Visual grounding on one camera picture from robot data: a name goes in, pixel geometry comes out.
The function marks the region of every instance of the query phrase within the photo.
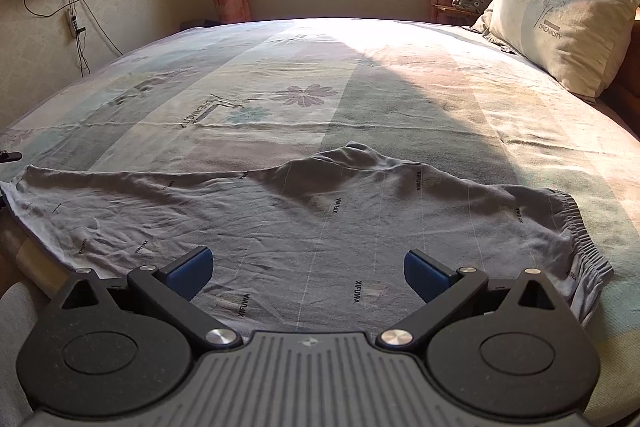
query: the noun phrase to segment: power strip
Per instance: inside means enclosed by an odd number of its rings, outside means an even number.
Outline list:
[[[74,39],[77,39],[80,36],[80,33],[86,31],[84,26],[82,28],[78,28],[78,17],[73,15],[71,10],[66,11],[66,22],[69,24],[69,31],[71,31],[71,36]]]

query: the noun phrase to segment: electrical wire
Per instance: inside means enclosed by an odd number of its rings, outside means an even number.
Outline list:
[[[27,9],[27,12],[31,13],[32,15],[35,15],[37,17],[43,17],[45,19],[48,19],[49,17],[53,17],[56,13],[62,11],[63,9],[71,6],[71,3],[65,4],[62,8],[58,8],[55,12],[50,13],[49,15],[44,15],[42,13],[36,13],[34,11],[32,11],[28,6],[27,6],[27,0],[22,0],[22,2],[24,3],[24,7]]]
[[[78,16],[78,12],[76,11],[76,2],[78,1],[77,0],[68,0],[68,1],[70,5],[71,17],[75,18]],[[77,25],[72,24],[72,28],[71,28],[72,31],[76,31],[76,28],[77,28]],[[80,67],[80,74],[84,78],[85,69],[88,71],[89,74],[91,74],[91,68],[89,68],[89,63],[86,61],[86,58],[84,56],[84,50],[86,48],[86,31],[84,31],[82,46],[80,45],[80,35],[77,33],[77,31],[74,37],[76,39],[76,51],[78,51],[78,66]]]
[[[100,26],[100,23],[98,22],[98,19],[96,18],[96,16],[94,15],[94,12],[92,12],[91,8],[89,7],[89,5],[86,3],[85,0],[78,0],[78,1],[82,1],[82,4],[84,4],[84,6],[89,10],[89,13],[91,14],[91,17],[94,18],[95,23],[98,25],[98,28],[100,28],[100,31],[102,32],[102,34],[107,37],[107,40],[111,43],[111,45],[114,47],[114,49],[120,54],[120,56],[122,57],[123,53],[119,50],[119,48],[113,43],[113,41],[109,38],[109,36],[107,35],[107,32],[104,31],[104,29],[102,28],[102,26]]]

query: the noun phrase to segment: pillowcase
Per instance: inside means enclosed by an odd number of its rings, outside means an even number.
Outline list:
[[[484,35],[486,32],[489,31],[489,26],[491,24],[491,17],[494,13],[494,2],[495,0],[492,0],[489,3],[489,6],[486,7],[486,10],[484,10],[484,13],[481,16],[479,16],[476,23],[473,26],[471,26],[472,30],[475,31],[476,33],[480,33]]]
[[[490,32],[594,99],[625,59],[640,0],[494,0]]]

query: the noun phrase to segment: bedsheet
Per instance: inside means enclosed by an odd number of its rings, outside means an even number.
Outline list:
[[[248,171],[349,140],[483,184],[570,193],[616,274],[587,326],[602,361],[588,416],[602,425],[640,407],[640,144],[524,58],[461,28],[297,20],[189,30],[17,121],[0,142],[24,161],[0,166],[0,179],[27,163]],[[0,244],[55,292],[65,267],[5,212]]]

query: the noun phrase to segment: blue gripper pad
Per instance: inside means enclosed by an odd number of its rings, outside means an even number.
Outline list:
[[[404,256],[404,280],[425,302],[436,298],[457,279],[456,272],[420,250],[410,250]]]
[[[177,261],[177,267],[174,268],[173,264],[170,264],[164,268],[166,270],[164,284],[190,301],[211,280],[213,254],[209,248],[200,247],[191,250],[185,257],[190,259],[182,261],[183,258],[180,258]]]

